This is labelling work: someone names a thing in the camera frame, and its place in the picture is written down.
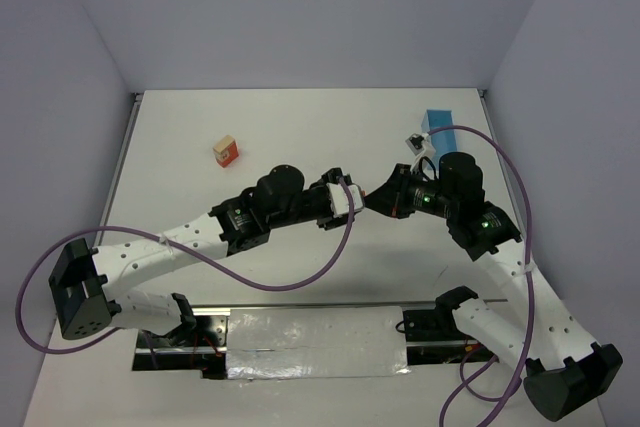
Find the blue plastic box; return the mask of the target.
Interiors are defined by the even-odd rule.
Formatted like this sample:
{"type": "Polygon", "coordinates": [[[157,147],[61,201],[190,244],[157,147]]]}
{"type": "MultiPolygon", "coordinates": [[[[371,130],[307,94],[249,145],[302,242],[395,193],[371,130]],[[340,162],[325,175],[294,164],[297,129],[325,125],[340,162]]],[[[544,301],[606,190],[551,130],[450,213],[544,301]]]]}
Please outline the blue plastic box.
{"type": "MultiPolygon", "coordinates": [[[[421,128],[423,132],[453,125],[453,115],[450,110],[427,109],[421,128]]],[[[432,161],[436,167],[439,167],[440,158],[450,152],[458,150],[456,134],[454,130],[445,130],[438,132],[430,137],[431,143],[435,149],[432,161]]]]}

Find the red cube block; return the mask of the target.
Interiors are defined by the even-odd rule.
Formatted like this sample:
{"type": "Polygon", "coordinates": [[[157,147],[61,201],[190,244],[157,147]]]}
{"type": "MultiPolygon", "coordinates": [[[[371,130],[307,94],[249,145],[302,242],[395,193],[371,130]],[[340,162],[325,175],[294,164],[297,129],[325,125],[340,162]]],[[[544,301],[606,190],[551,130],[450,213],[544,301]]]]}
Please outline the red cube block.
{"type": "Polygon", "coordinates": [[[229,161],[235,160],[239,156],[239,150],[236,142],[232,142],[226,149],[227,159],[229,161]]]}

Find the red cube with window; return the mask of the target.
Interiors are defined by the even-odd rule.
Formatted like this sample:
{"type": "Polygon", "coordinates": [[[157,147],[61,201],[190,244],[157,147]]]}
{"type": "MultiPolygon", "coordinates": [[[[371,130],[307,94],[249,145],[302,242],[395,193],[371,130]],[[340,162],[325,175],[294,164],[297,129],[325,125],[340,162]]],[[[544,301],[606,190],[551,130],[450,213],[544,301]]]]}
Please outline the red cube with window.
{"type": "Polygon", "coordinates": [[[233,161],[235,160],[235,157],[226,157],[226,158],[217,158],[216,162],[218,163],[219,166],[221,166],[222,168],[226,168],[228,165],[230,165],[233,161]]]}

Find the natural wood block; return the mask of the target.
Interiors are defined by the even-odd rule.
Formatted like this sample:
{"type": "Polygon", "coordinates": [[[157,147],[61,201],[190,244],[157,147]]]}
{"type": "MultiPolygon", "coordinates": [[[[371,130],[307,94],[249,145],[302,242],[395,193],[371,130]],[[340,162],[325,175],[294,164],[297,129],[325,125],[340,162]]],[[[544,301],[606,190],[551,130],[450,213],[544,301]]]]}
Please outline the natural wood block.
{"type": "Polygon", "coordinates": [[[230,135],[225,135],[222,139],[220,139],[213,147],[213,151],[217,155],[223,155],[225,151],[232,148],[235,144],[235,139],[230,135]]]}

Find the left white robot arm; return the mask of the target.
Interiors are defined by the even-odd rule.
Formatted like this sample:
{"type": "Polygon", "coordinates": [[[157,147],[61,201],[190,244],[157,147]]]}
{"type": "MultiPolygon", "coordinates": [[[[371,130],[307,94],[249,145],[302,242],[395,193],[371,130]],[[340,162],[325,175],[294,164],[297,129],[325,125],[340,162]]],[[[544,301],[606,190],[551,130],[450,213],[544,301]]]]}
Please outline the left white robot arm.
{"type": "Polygon", "coordinates": [[[187,298],[140,285],[197,262],[217,265],[265,244],[277,228],[315,222],[324,230],[349,229],[363,207],[360,187],[340,169],[306,187],[298,169],[280,165],[239,196],[163,233],[97,248],[82,237],[67,241],[49,277],[61,335],[76,341],[112,326],[180,344],[197,327],[187,298]]]}

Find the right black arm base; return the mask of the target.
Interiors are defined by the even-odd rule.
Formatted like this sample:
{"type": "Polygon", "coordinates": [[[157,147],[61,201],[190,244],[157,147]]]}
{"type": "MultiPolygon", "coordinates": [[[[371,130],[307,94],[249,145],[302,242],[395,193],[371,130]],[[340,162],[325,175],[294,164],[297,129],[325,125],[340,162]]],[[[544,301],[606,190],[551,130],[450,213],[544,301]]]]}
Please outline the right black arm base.
{"type": "Polygon", "coordinates": [[[396,331],[405,339],[409,366],[459,364],[476,349],[480,352],[472,356],[473,361],[486,361],[491,356],[475,338],[459,331],[452,316],[439,308],[404,310],[396,331]]]}

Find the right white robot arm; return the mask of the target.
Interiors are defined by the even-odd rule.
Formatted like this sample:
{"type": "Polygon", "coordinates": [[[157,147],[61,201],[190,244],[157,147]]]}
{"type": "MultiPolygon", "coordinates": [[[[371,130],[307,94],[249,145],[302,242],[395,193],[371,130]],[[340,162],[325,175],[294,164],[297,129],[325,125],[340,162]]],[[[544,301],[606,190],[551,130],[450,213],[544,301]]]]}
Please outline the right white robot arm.
{"type": "Polygon", "coordinates": [[[441,324],[478,340],[518,370],[543,417],[557,422],[608,390],[623,364],[621,353],[583,328],[525,257],[518,228],[486,200],[483,172],[473,156],[444,155],[431,180],[398,164],[365,205],[395,219],[422,212],[445,220],[454,242],[498,287],[522,324],[501,317],[468,287],[437,298],[441,324]]]}

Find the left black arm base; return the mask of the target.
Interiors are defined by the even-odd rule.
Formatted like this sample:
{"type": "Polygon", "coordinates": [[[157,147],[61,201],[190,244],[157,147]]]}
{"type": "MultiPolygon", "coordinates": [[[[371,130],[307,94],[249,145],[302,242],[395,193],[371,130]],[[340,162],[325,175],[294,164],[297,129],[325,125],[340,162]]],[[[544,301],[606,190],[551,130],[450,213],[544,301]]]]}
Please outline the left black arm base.
{"type": "Polygon", "coordinates": [[[196,312],[195,319],[196,329],[186,340],[178,343],[139,332],[132,370],[193,371],[204,379],[225,380],[230,311],[200,309],[196,312]]]}

